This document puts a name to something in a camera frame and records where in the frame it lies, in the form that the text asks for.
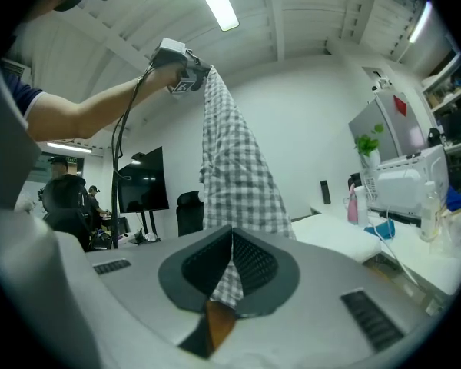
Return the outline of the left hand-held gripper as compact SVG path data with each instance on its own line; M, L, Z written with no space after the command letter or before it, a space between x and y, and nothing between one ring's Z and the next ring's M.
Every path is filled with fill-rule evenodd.
M183 42L170 38L161 40L149 62L150 68L160 68L174 63L183 65L183 69L178 74L177 84L167 87L172 95L185 95L190 91L198 91L211 70L211 66L198 58Z

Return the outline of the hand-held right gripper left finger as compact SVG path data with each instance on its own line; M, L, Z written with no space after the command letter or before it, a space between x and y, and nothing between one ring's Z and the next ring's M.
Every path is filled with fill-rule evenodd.
M230 260L232 227L200 232L197 240L169 255L158 268L163 292L174 305L201 313L213 294Z

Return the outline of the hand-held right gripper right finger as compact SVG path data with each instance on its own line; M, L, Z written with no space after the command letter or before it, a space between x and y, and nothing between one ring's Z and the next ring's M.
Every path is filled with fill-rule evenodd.
M232 259L243 291L235 309L239 318L270 315L291 298L300 281L299 265L286 250L292 242L280 235L233 230Z

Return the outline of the person's left hand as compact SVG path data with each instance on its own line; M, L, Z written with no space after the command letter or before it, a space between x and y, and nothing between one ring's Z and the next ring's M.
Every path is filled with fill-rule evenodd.
M151 77L158 88L175 88L181 79L181 73L184 69L185 66L183 64L174 62L156 68L151 73Z

